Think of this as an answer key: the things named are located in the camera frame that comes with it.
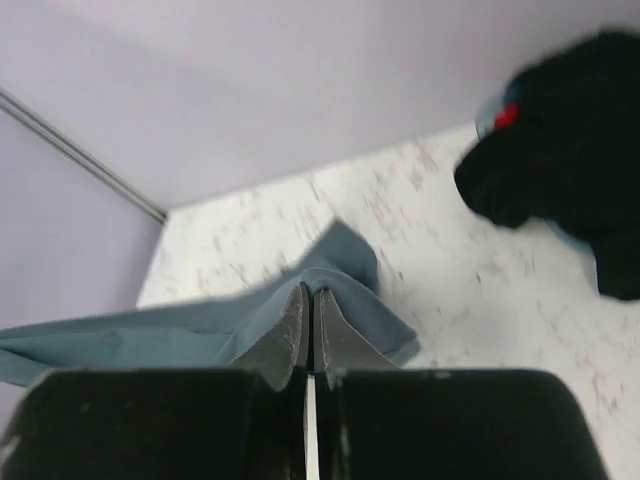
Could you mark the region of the left aluminium frame post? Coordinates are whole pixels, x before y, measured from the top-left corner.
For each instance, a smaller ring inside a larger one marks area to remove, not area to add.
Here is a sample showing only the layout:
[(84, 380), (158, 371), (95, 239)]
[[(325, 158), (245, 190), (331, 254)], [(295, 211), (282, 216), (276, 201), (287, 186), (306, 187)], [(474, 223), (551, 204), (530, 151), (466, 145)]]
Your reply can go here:
[(1, 110), (147, 216), (165, 223), (167, 212), (163, 208), (5, 89), (1, 89)]

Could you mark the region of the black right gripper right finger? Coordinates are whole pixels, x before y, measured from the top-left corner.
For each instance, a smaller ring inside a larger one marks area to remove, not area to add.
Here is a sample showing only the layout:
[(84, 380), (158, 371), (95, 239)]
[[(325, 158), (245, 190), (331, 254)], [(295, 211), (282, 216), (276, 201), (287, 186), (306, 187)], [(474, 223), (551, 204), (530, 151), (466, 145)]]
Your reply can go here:
[(323, 479), (604, 479), (570, 389), (532, 369), (395, 367), (313, 300), (319, 475)]

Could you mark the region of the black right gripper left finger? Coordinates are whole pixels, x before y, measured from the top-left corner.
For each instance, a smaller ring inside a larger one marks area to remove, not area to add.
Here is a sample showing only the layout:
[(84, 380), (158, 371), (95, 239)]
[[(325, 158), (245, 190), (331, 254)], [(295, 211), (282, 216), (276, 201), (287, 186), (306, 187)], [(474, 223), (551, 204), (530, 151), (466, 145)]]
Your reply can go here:
[(62, 370), (1, 440), (5, 479), (302, 479), (308, 288), (221, 368)]

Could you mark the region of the grey-blue t shirt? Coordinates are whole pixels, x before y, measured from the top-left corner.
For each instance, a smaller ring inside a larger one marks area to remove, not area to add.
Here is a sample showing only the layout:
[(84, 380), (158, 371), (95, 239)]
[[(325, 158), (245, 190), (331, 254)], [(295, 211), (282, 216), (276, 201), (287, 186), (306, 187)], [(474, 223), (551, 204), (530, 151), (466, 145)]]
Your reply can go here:
[(295, 267), (240, 296), (4, 329), (1, 380), (26, 387), (59, 368), (228, 365), (275, 325), (301, 283), (331, 290), (347, 322), (394, 364), (419, 351), (416, 332), (379, 297), (373, 248), (335, 221)]

